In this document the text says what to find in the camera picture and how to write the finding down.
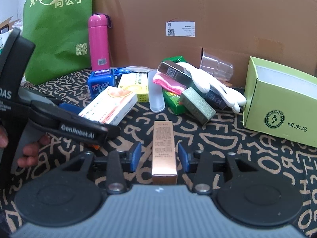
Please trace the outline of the person's left hand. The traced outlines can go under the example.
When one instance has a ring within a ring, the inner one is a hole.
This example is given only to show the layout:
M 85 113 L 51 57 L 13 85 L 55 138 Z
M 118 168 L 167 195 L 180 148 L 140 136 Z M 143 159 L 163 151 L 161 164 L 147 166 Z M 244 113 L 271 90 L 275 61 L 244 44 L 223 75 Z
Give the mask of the person's left hand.
M 9 140 L 6 130 L 1 126 L 1 148 L 4 149 L 8 146 Z M 17 165 L 21 168 L 28 168 L 38 164 L 38 154 L 42 146 L 50 143 L 50 138 L 44 135 L 37 142 L 30 143 L 24 146 L 23 156 L 17 160 Z

